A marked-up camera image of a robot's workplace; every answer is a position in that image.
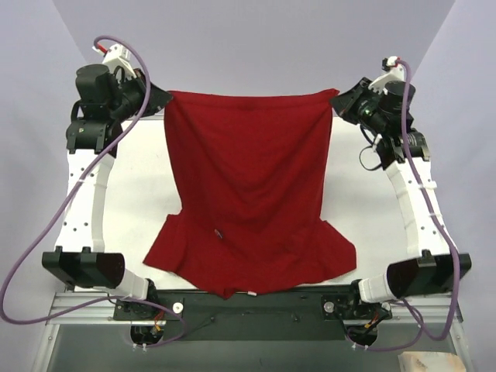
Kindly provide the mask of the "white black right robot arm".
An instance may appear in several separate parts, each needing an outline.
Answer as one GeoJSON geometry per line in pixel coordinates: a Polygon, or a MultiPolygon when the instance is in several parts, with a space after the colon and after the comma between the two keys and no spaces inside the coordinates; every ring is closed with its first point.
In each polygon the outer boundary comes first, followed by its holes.
{"type": "Polygon", "coordinates": [[[467,253],[458,253],[436,200],[426,139],[412,128],[410,103],[415,87],[397,78],[375,87],[362,78],[330,103],[344,121],[371,131],[381,167],[392,183],[403,218],[407,259],[388,265],[384,274],[359,281],[360,298],[379,302],[419,295],[457,294],[471,269],[467,253]]]}

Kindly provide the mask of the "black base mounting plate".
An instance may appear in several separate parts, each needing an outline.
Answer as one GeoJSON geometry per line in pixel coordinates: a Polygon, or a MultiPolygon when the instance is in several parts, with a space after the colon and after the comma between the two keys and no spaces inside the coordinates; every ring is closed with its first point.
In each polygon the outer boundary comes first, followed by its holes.
{"type": "Polygon", "coordinates": [[[306,286],[273,294],[236,293],[223,299],[198,290],[160,290],[148,305],[117,301],[113,318],[131,323],[138,343],[156,344],[179,332],[184,341],[328,341],[352,335],[370,345],[387,304],[360,300],[357,286],[306,286]]]}

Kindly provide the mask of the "beige tissue pack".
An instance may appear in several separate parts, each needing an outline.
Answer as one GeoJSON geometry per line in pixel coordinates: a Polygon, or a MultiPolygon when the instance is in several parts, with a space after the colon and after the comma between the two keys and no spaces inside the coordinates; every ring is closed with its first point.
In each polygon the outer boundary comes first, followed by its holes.
{"type": "Polygon", "coordinates": [[[463,361],[453,353],[406,351],[398,356],[404,372],[466,372],[463,361]]]}

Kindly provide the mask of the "red t-shirt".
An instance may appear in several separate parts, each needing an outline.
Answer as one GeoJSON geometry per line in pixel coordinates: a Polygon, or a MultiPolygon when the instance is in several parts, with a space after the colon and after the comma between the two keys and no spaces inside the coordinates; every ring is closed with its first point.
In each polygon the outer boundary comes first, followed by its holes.
{"type": "Polygon", "coordinates": [[[355,270],[355,246],[321,217],[336,89],[172,95],[164,132],[181,210],[166,217],[148,267],[222,298],[355,270]]]}

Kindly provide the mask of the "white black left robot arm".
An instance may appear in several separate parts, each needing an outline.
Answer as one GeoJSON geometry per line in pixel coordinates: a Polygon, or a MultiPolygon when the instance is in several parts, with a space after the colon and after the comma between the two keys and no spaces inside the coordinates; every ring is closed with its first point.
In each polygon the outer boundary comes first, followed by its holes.
{"type": "Polygon", "coordinates": [[[150,281],[127,270],[121,253],[105,252],[105,196],[122,124],[155,115],[172,96],[139,68],[90,64],[77,70],[75,84],[80,98],[66,131],[68,200],[55,247],[43,253],[42,265],[70,288],[132,298],[131,309],[149,319],[159,308],[158,298],[149,293],[150,281]]]}

